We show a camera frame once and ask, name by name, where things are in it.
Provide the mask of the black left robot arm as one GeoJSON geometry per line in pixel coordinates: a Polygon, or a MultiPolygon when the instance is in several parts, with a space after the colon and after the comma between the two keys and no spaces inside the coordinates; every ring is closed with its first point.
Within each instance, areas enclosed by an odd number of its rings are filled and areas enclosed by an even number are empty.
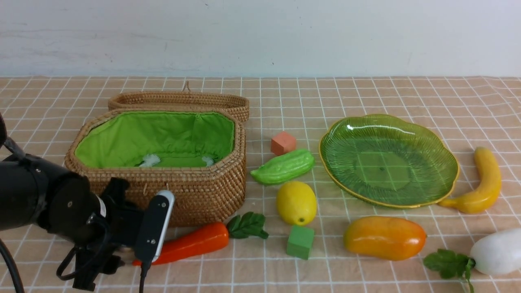
{"type": "Polygon", "coordinates": [[[116,251],[135,243],[142,212],[125,198],[129,183],[111,178],[97,195],[87,177],[24,152],[3,120],[0,128],[1,147],[11,153],[0,166],[1,231],[37,225],[70,241],[73,248],[56,276],[93,292],[99,274],[115,274],[125,265],[116,251]]]}

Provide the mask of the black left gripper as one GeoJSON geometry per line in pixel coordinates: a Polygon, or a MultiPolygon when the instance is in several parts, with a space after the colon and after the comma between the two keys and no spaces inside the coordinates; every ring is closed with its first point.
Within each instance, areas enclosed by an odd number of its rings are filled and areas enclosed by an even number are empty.
{"type": "Polygon", "coordinates": [[[142,211],[125,199],[128,188],[125,179],[113,177],[100,197],[90,195],[91,206],[81,212],[80,226],[73,228],[77,247],[73,288],[94,291],[99,274],[115,274],[125,265],[115,252],[134,245],[142,219],[142,211]]]}

